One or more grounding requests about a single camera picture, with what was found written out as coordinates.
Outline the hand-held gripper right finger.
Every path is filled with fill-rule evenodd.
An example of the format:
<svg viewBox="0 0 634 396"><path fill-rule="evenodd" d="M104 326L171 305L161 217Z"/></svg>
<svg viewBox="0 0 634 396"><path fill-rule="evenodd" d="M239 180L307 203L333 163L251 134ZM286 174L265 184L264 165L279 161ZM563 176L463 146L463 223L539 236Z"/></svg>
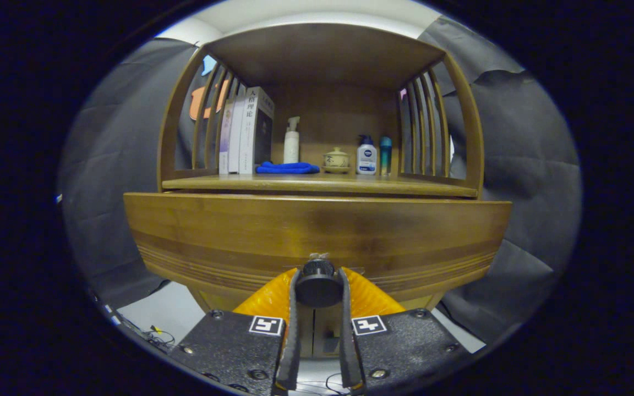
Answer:
<svg viewBox="0 0 634 396"><path fill-rule="evenodd" d="M350 393L420 393L469 362L468 350L430 310L403 309L347 268L339 276L341 378Z"/></svg>

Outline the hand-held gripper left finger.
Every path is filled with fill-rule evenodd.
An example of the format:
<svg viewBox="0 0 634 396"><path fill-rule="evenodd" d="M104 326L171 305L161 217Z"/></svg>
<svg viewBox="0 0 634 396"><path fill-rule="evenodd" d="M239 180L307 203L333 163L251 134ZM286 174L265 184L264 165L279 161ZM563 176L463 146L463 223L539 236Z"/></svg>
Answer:
<svg viewBox="0 0 634 396"><path fill-rule="evenodd" d="M230 395L287 395L296 388L301 343L289 269L237 308L213 309L169 358L194 378Z"/></svg>

